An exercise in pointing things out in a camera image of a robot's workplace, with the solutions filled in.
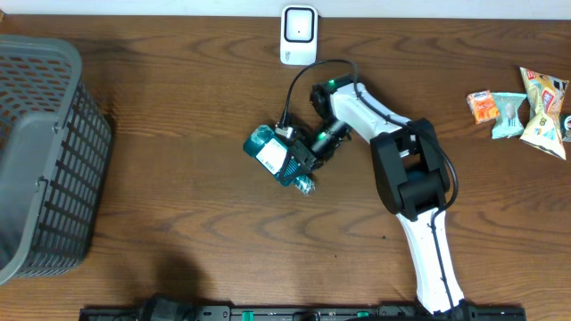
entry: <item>bottle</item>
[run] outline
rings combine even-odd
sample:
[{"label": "bottle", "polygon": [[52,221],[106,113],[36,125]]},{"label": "bottle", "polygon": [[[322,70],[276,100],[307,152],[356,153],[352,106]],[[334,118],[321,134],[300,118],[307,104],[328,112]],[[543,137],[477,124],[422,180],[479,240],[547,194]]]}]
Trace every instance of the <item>bottle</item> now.
[{"label": "bottle", "polygon": [[[254,130],[250,138],[244,142],[244,152],[258,160],[276,180],[279,178],[281,167],[286,158],[287,146],[282,143],[276,133],[274,133],[268,125],[261,125]],[[292,159],[285,169],[284,177],[294,173],[299,168],[299,162]],[[289,186],[294,183],[295,187],[305,195],[309,195],[315,191],[315,183],[307,175],[301,175],[292,180],[280,183],[283,186]]]}]

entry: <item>chip bag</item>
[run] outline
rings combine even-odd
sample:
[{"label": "chip bag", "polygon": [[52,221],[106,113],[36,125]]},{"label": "chip bag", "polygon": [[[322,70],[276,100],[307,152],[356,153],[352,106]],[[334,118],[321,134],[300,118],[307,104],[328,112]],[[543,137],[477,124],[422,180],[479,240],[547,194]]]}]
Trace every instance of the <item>chip bag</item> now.
[{"label": "chip bag", "polygon": [[492,129],[492,139],[522,135],[524,126],[519,122],[517,109],[527,95],[492,93],[492,97],[500,111],[500,117],[496,119],[496,125]]},{"label": "chip bag", "polygon": [[492,93],[489,90],[470,94],[466,101],[474,115],[476,124],[481,124],[500,116],[496,102],[493,100]]},{"label": "chip bag", "polygon": [[569,81],[525,68],[520,70],[531,105],[530,120],[520,139],[564,160],[559,114]]}]

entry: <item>wood grain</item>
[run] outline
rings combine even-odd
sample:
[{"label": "wood grain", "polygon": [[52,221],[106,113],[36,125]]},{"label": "wood grain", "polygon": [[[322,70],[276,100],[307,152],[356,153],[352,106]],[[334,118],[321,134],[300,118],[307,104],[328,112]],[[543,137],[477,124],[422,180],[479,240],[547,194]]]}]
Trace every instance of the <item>wood grain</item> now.
[{"label": "wood grain", "polygon": [[[447,229],[467,298],[519,304],[529,320],[571,317],[571,170],[517,139],[493,141],[492,122],[474,125],[465,97],[523,92],[517,66],[571,78],[569,30],[558,21],[319,26],[319,57],[355,60],[387,106],[433,121],[459,173]],[[279,62],[278,31],[279,20],[265,18],[6,17],[2,33],[79,49],[116,144],[86,261],[0,287],[1,320],[76,320],[86,305],[156,292],[236,305],[414,299],[406,239],[378,199],[365,142],[338,151],[311,197],[242,151],[256,127],[277,120],[299,71]],[[293,111],[316,125],[310,85],[343,72],[308,72]]]}]

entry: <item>white device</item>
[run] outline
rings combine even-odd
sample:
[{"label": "white device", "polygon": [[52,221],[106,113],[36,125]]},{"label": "white device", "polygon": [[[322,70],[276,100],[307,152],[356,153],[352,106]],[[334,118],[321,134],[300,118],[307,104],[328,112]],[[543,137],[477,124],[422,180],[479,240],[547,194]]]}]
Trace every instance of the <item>white device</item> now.
[{"label": "white device", "polygon": [[318,11],[310,5],[288,5],[282,11],[279,57],[289,65],[309,65],[318,54]]},{"label": "white device", "polygon": [[[400,123],[408,123],[410,120],[395,114],[377,99],[371,96],[365,86],[357,84],[362,99],[367,101],[377,111]],[[401,129],[382,119],[378,114],[370,110],[360,99],[357,98],[353,83],[338,88],[330,96],[331,109],[335,117],[361,135],[367,142],[381,133],[392,133]],[[404,228],[407,241],[409,243],[412,261],[417,274],[417,296],[420,303],[431,313],[444,312],[451,308],[448,293],[442,280],[440,263],[436,254],[436,246],[430,222],[437,208],[418,214],[415,222],[405,218],[402,214],[397,214],[397,218]],[[464,299],[464,293],[458,285],[448,242],[446,241],[446,230],[444,228],[445,212],[435,219],[436,238],[440,245],[443,261],[443,269],[451,293],[451,300],[454,306]]]}]

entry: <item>white robotic arm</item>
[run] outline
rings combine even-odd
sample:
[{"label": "white robotic arm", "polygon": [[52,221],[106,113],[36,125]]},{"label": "white robotic arm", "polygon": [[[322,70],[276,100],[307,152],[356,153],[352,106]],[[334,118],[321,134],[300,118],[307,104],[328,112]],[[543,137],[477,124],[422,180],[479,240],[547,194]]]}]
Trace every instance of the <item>white robotic arm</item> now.
[{"label": "white robotic arm", "polygon": [[[406,124],[410,120],[395,114],[383,104],[373,98],[361,83],[357,85],[361,99],[367,101],[380,113],[388,115],[400,123]],[[354,91],[353,83],[339,87],[329,97],[331,109],[336,119],[346,123],[369,143],[373,138],[383,133],[392,133],[401,127],[387,122],[376,112],[366,106]],[[410,140],[415,141],[416,136],[411,135]],[[400,157],[409,155],[408,150],[400,151]],[[436,253],[436,244],[431,228],[431,218],[437,208],[425,210],[417,214],[416,220],[411,220],[398,213],[396,216],[401,221],[404,232],[409,242],[412,261],[417,274],[417,296],[420,303],[431,313],[444,312],[451,308],[448,293],[443,282],[443,274],[440,269]],[[458,285],[452,267],[450,251],[446,241],[444,228],[445,212],[435,219],[436,237],[443,261],[444,274],[450,289],[450,295],[454,306],[458,306],[464,299],[464,293]]]}]

